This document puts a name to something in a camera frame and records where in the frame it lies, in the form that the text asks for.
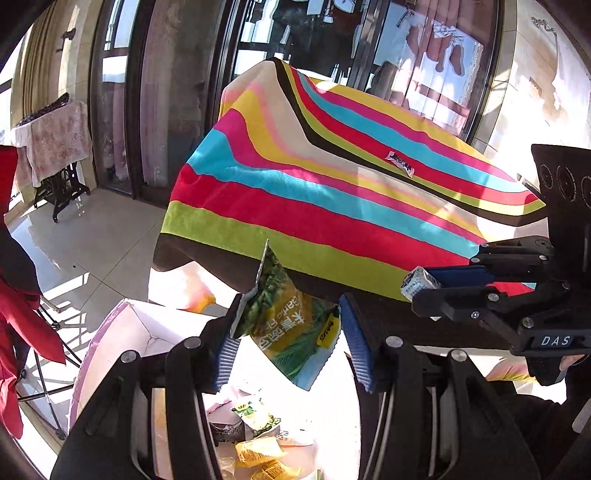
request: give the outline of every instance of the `yellow snack packet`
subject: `yellow snack packet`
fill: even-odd
[[[251,467],[287,455],[275,437],[264,437],[236,444],[237,466]]]
[[[251,475],[251,480],[291,480],[298,478],[301,468],[291,468],[283,463],[273,460],[265,463],[259,470]]]

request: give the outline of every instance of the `small snack package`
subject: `small snack package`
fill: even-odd
[[[237,466],[252,467],[287,455],[275,437],[264,437],[236,444]]]
[[[265,245],[256,286],[242,296],[230,335],[250,335],[293,384],[309,390],[335,348],[338,306],[300,292]]]
[[[292,480],[298,478],[301,468],[291,468],[283,463],[273,460],[261,466],[251,475],[251,480]]]
[[[232,411],[252,430],[252,438],[274,429],[281,419],[269,413],[269,409],[256,395],[248,395],[235,400]]]
[[[441,288],[441,284],[423,267],[417,267],[408,272],[407,276],[404,277],[402,285],[400,285],[400,293],[404,295],[407,300],[412,301],[413,297],[418,292],[425,290],[426,288]],[[437,321],[441,317],[431,318]]]

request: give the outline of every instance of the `green snack bag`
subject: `green snack bag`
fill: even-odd
[[[267,244],[256,286],[242,296],[230,335],[250,335],[289,380],[309,390],[335,348],[338,307],[300,292]]]

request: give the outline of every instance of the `food wrapper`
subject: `food wrapper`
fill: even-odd
[[[280,428],[277,433],[277,443],[286,447],[305,447],[314,445],[314,437],[302,429],[284,429]]]
[[[250,335],[281,373],[309,390],[339,333],[338,307],[300,292],[267,242],[256,286],[242,296],[231,337]]]
[[[301,480],[324,480],[324,475],[322,473],[322,470],[319,468],[317,470],[314,470],[310,475],[306,475]]]
[[[236,459],[234,457],[218,457],[217,463],[222,471],[223,480],[235,480]]]
[[[237,466],[252,467],[287,455],[275,437],[265,437],[236,444]]]
[[[249,395],[235,400],[232,411],[250,427],[253,438],[274,429],[281,422],[281,419],[269,413],[269,409],[256,395]]]
[[[291,480],[298,478],[301,468],[291,468],[283,463],[273,460],[265,463],[259,470],[251,475],[251,480]]]
[[[407,300],[412,301],[413,297],[426,288],[441,288],[442,285],[423,267],[417,267],[410,271],[400,285],[400,293],[404,295]],[[437,321],[441,317],[431,317]]]
[[[244,442],[246,440],[244,423],[242,420],[235,424],[210,422],[213,440],[218,443]]]

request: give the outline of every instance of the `snack bag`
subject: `snack bag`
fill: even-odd
[[[338,307],[296,289],[267,242],[256,286],[242,296],[231,337],[250,335],[281,373],[309,390],[339,333]]]
[[[281,419],[269,413],[269,409],[256,395],[242,397],[233,402],[232,411],[252,430],[252,438],[257,438],[279,425]]]
[[[237,466],[251,467],[269,462],[287,455],[277,443],[275,437],[264,437],[236,444]]]
[[[276,437],[277,443],[286,447],[305,447],[314,445],[314,437],[303,429],[280,428]]]
[[[291,468],[283,463],[273,460],[265,463],[259,470],[251,475],[251,480],[291,480],[298,478],[301,468]]]

